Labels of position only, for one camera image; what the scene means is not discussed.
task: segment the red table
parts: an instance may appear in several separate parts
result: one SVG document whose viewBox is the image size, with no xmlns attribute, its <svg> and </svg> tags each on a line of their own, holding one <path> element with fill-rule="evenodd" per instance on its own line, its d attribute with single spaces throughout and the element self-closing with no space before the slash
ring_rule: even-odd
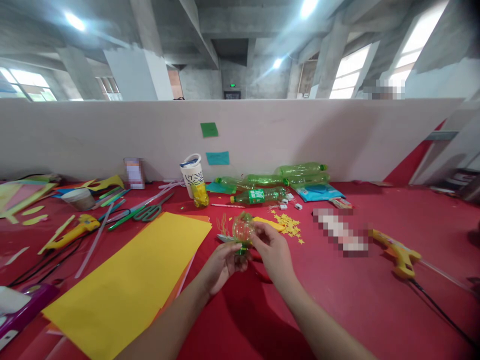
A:
<svg viewBox="0 0 480 360">
<path fill-rule="evenodd" d="M 477 228 L 480 208 L 457 199 L 438 195 L 424 188 L 380 188 L 371 184 L 337 183 L 334 187 L 357 206 L 354 220 L 371 223 L 425 260 L 463 283 L 480 274 L 480 241 L 469 240 L 468 232 Z M 132 190 L 126 196 L 131 207 L 159 190 Z M 175 214 L 208 215 L 212 231 L 198 249 L 185 284 L 200 271 L 219 244 L 216 219 L 236 216 L 240 209 L 213 207 L 198 210 L 184 188 L 163 209 Z M 311 296 L 347 331 L 380 359 L 467 359 L 470 346 L 447 324 L 411 286 L 394 277 L 393 263 L 383 256 L 377 244 L 371 244 L 368 257 L 345 258 L 333 248 L 313 223 L 314 208 L 333 208 L 328 202 L 292 206 L 285 211 L 300 221 L 302 239 L 287 236 L 295 272 Z M 210 202 L 226 204 L 228 195 L 211 194 Z M 33 226 L 11 225 L 0 220 L 0 264 L 24 247 L 29 249 L 11 265 L 0 268 L 0 284 L 7 285 L 38 261 L 36 253 L 72 213 L 59 199 L 43 200 L 49 220 Z M 106 209 L 92 212 L 100 216 Z M 253 206 L 254 216 L 274 220 L 266 206 Z M 90 260 L 86 276 L 118 251 L 143 224 L 130 221 L 102 235 Z M 77 281 L 73 275 L 82 263 L 93 239 L 66 261 L 47 281 L 62 278 L 62 292 Z M 415 266 L 417 281 L 440 307 L 471 337 L 478 334 L 480 305 L 465 290 L 421 264 Z M 38 359 L 52 350 L 54 359 L 85 359 L 68 340 L 46 334 L 48 322 L 40 316 L 0 354 L 2 359 Z M 309 359 L 310 349 L 298 327 L 271 284 L 259 282 L 253 271 L 235 274 L 222 291 L 206 306 L 193 326 L 179 359 Z"/>
</svg>

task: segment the hand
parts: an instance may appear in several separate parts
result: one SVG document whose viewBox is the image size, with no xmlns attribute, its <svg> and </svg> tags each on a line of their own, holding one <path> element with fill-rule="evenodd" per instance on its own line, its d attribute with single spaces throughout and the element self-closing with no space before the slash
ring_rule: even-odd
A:
<svg viewBox="0 0 480 360">
<path fill-rule="evenodd" d="M 197 277 L 203 283 L 208 295 L 217 294 L 235 272 L 243 273 L 247 270 L 247 258 L 243 255 L 235 255 L 241 247 L 240 243 L 223 243 L 207 260 Z"/>
<path fill-rule="evenodd" d="M 295 279 L 294 267 L 287 240 L 272 226 L 264 222 L 255 222 L 255 234 L 250 239 L 261 255 L 266 272 L 273 284 Z"/>
</svg>

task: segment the purple object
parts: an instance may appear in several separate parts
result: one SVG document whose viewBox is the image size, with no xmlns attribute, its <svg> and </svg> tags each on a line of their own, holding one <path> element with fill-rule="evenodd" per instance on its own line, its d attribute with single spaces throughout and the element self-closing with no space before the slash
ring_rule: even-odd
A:
<svg viewBox="0 0 480 360">
<path fill-rule="evenodd" d="M 59 291 L 56 286 L 49 284 L 30 285 L 21 291 L 31 299 L 17 312 L 0 317 L 0 351 L 57 296 Z"/>
</svg>

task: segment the green scissors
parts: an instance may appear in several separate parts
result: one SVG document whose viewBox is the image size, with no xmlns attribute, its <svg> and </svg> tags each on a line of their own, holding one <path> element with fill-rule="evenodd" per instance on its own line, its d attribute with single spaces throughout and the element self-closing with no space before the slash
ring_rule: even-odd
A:
<svg viewBox="0 0 480 360">
<path fill-rule="evenodd" d="M 165 197 L 160 203 L 155 206 L 148 206 L 140 210 L 135 214 L 133 220 L 135 221 L 143 221 L 144 223 L 149 223 L 153 221 L 161 212 L 162 212 L 162 204 L 166 202 L 168 199 L 172 197 L 174 193 L 172 192 L 170 195 Z"/>
</svg>

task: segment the green bottle label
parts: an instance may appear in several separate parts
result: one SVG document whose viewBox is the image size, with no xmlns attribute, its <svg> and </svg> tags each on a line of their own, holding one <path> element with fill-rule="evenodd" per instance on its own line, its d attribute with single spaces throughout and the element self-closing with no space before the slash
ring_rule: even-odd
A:
<svg viewBox="0 0 480 360">
<path fill-rule="evenodd" d="M 248 192 L 250 204 L 260 204 L 265 202 L 265 192 L 263 189 L 250 190 Z"/>
</svg>

